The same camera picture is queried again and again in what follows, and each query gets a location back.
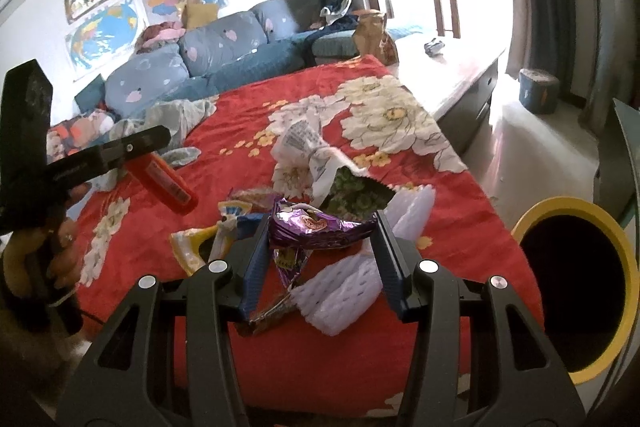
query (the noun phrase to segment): blue sofa cushion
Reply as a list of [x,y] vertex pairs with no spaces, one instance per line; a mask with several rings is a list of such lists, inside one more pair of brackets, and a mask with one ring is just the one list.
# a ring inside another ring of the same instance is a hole
[[252,12],[239,12],[188,31],[180,38],[180,54],[191,76],[213,73],[224,64],[267,43]]
[[316,9],[315,0],[270,0],[251,8],[269,42],[288,39],[309,28]]
[[200,100],[253,82],[293,73],[304,66],[295,44],[274,42],[260,46],[255,53],[226,64],[214,73],[190,78],[164,93],[159,100]]
[[82,91],[76,94],[80,112],[89,112],[104,104],[105,86],[101,74],[96,76]]
[[177,44],[134,55],[107,78],[107,107],[120,118],[129,118],[188,78],[189,71],[180,57]]
[[[424,33],[430,35],[433,30],[419,24],[406,24],[396,22],[395,19],[388,21],[386,32],[395,42],[414,33]],[[314,42],[311,50],[314,57],[322,58],[352,58],[358,56],[358,49],[353,42],[354,30],[336,32],[323,35]]]

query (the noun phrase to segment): yellow pillow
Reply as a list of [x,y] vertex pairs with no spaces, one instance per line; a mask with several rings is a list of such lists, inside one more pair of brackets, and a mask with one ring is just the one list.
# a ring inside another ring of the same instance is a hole
[[217,4],[187,4],[187,29],[206,26],[218,19]]

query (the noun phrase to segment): blue gripper pad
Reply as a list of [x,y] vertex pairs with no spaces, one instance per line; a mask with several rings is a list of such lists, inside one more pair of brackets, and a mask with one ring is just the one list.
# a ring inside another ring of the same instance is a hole
[[[242,243],[252,242],[252,245],[247,245],[247,250],[242,254],[242,259],[239,259],[238,263],[233,263],[234,273],[242,281],[241,287],[241,299],[238,305],[238,311],[244,317],[244,320],[248,320],[251,313],[258,305],[258,299],[260,298],[260,292],[262,291],[262,285],[264,283],[264,277],[269,267],[269,261],[271,259],[269,251],[269,223],[270,216],[265,216],[260,221],[258,229],[256,230],[254,237],[239,241],[234,245],[238,247],[244,247]],[[233,256],[234,247],[228,255]]]
[[410,242],[393,235],[382,212],[377,212],[376,217],[378,226],[371,234],[370,241],[386,301],[398,319],[410,322],[413,320],[412,311],[419,307],[419,302],[412,292],[412,273],[415,264],[421,260],[420,253]]

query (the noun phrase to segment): blanket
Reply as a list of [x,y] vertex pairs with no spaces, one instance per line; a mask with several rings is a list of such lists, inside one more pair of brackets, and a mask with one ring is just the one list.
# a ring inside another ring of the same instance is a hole
[[[542,323],[535,277],[517,242],[450,147],[433,118],[388,70],[372,57],[319,66],[220,95],[216,112],[185,140],[202,151],[180,169],[196,190],[199,206],[177,216],[138,182],[122,180],[111,194],[95,194],[79,218],[78,245],[88,246],[92,230],[110,200],[130,200],[129,212],[113,236],[100,277],[78,289],[83,310],[106,320],[129,289],[146,274],[162,281],[181,279],[168,237],[178,230],[205,228],[220,219],[217,203],[235,189],[276,186],[303,192],[300,172],[274,176],[271,155],[287,121],[313,107],[322,135],[370,176],[394,188],[432,185],[434,207],[417,248],[456,276],[485,282],[504,276]],[[304,277],[351,252],[311,255]],[[267,272],[258,309],[283,291],[274,266]],[[85,321],[92,337],[99,325]],[[416,333],[400,323],[384,296],[339,335],[321,333],[297,313],[254,337],[229,328],[244,402],[263,409],[332,416],[395,415],[406,385]],[[176,324],[175,378],[187,380],[184,322]],[[468,323],[462,322],[460,371],[470,370]]]

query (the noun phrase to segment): desk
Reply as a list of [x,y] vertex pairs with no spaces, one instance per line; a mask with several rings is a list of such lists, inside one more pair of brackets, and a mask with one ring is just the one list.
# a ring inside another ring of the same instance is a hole
[[461,155],[489,111],[504,48],[490,39],[443,38],[442,55],[431,58],[424,45],[431,36],[398,39],[399,64],[389,67],[422,104]]

